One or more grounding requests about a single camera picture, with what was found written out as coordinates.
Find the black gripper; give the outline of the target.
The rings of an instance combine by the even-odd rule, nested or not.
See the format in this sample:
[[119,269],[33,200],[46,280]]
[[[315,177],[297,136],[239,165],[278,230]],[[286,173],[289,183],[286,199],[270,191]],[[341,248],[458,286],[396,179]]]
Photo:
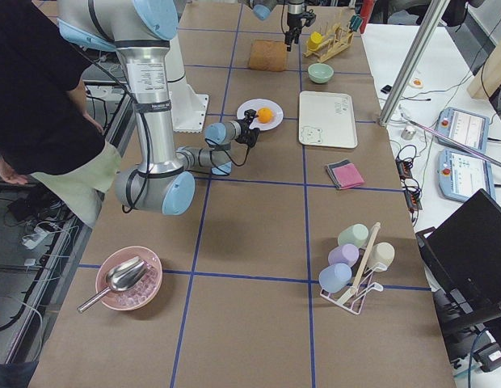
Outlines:
[[299,37],[304,27],[310,27],[316,19],[316,14],[312,11],[303,11],[300,14],[287,13],[288,30],[284,34],[284,44],[288,52],[292,51],[292,46],[299,43]]
[[237,143],[247,145],[249,148],[255,146],[258,141],[260,129],[252,128],[252,122],[257,116],[256,110],[247,109],[244,111],[244,117],[236,120],[239,127],[239,134],[235,137]]

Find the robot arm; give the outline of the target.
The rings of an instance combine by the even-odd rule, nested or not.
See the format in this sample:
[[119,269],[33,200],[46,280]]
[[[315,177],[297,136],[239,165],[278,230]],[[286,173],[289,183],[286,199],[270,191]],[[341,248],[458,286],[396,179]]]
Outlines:
[[302,30],[305,27],[310,27],[316,19],[314,11],[309,10],[307,2],[302,0],[244,0],[240,1],[240,3],[247,6],[254,16],[261,21],[267,19],[279,3],[282,4],[282,11],[287,11],[287,28],[284,28],[281,24],[281,31],[284,35],[284,45],[288,53],[291,52],[293,44],[299,44]]
[[128,211],[180,215],[195,194],[192,168],[230,173],[233,141],[252,148],[259,129],[254,110],[241,120],[216,123],[204,132],[207,147],[175,148],[172,114],[177,96],[166,76],[166,57],[177,36],[172,1],[61,1],[61,35],[82,47],[116,53],[133,101],[142,161],[116,177],[116,196]]

